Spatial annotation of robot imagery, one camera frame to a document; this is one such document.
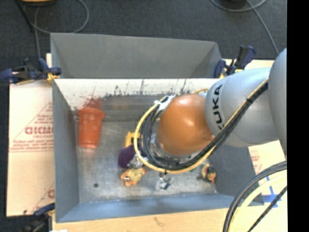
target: gray carpet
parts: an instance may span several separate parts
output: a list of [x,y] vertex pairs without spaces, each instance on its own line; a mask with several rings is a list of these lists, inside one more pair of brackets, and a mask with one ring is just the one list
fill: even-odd
[[[108,35],[194,39],[218,43],[224,58],[235,58],[239,46],[251,45],[256,59],[274,59],[287,47],[287,0],[266,0],[246,12],[216,7],[210,0],[81,0],[89,9],[89,20],[80,32]],[[246,1],[214,0],[229,10],[248,8]],[[249,0],[252,5],[262,0]],[[53,32],[78,30],[86,11],[78,0],[58,0],[41,7],[26,7],[37,26]],[[268,35],[262,18],[273,42]],[[50,50],[49,35],[30,32],[14,0],[0,0],[0,71],[17,67],[25,58],[35,65],[38,56]],[[31,217],[5,217],[8,145],[8,88],[0,86],[0,232],[14,232]]]

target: bin floor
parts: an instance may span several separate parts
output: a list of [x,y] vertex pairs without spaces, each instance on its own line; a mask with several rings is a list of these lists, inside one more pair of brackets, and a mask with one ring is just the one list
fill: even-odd
[[103,121],[96,149],[85,149],[76,144],[80,203],[216,193],[215,184],[198,178],[204,164],[183,174],[170,174],[174,181],[167,190],[155,189],[159,172],[147,167],[140,182],[126,187],[120,179],[125,169],[118,166],[118,154],[124,147],[125,135],[134,131],[136,124],[136,121]]

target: gray box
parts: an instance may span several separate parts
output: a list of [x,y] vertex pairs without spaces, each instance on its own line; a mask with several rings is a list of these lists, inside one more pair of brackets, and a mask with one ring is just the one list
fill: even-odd
[[[63,69],[53,83],[56,222],[229,207],[255,176],[247,148],[223,145],[205,161],[216,168],[216,184],[197,178],[200,167],[173,175],[168,190],[155,190],[159,174],[150,169],[135,186],[120,179],[117,156],[125,134],[154,101],[217,81],[205,70],[220,59],[216,43],[72,34],[51,39],[53,65]],[[93,97],[106,116],[98,148],[87,150],[77,144],[77,111]]]

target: black cord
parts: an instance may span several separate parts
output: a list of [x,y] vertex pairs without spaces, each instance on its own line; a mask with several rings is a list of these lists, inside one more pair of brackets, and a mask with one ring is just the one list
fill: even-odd
[[248,232],[251,232],[259,222],[270,212],[272,207],[277,203],[277,201],[286,193],[288,190],[288,186],[282,189],[282,191],[274,198],[274,200],[270,203],[270,205],[266,208],[266,210],[260,215],[260,217],[256,220],[256,222],[249,228]]
[[287,169],[287,162],[286,161],[282,161],[279,162],[275,165],[272,165],[268,168],[266,168],[265,170],[263,170],[262,172],[260,172],[255,178],[253,178],[245,187],[243,187],[243,189],[235,196],[234,200],[232,201],[230,208],[226,214],[225,217],[225,222],[224,222],[224,227],[223,227],[223,232],[227,232],[229,225],[231,223],[232,217],[239,205],[239,203],[241,202],[241,200],[244,198],[245,195],[248,194],[248,191],[252,191],[254,189],[254,186],[262,179],[264,179],[265,177],[278,173],[280,171],[284,171]]

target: orange cup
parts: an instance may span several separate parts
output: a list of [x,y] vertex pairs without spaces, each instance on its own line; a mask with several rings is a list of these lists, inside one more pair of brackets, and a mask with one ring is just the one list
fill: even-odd
[[86,107],[78,111],[78,116],[78,145],[84,148],[96,148],[105,113],[100,109]]

